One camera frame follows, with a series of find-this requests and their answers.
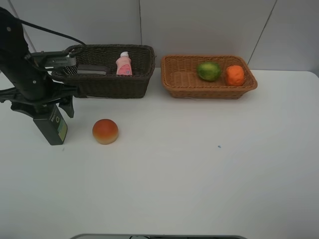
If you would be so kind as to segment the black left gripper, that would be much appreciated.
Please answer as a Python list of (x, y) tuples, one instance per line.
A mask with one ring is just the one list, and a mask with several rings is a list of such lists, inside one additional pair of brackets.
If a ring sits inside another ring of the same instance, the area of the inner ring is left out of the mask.
[(37, 112), (48, 112), (49, 107), (59, 104), (70, 117), (74, 117), (73, 97), (78, 94), (78, 88), (51, 79), (43, 81), (22, 81), (15, 83), (13, 88), (0, 91), (0, 102), (11, 102), (10, 109), (31, 117)]

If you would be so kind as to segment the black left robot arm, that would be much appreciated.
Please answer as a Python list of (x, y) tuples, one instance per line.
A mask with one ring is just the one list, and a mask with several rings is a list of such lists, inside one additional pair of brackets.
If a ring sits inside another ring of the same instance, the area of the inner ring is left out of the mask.
[(59, 106), (73, 118), (73, 97), (78, 94), (77, 87), (54, 82), (49, 72), (74, 66), (76, 55), (84, 50), (85, 44), (82, 43), (75, 52), (30, 53), (23, 25), (56, 34), (55, 31), (18, 19), (4, 8), (0, 9), (0, 70), (13, 84), (12, 88), (1, 90), (1, 103), (10, 101), (11, 110), (31, 118)]

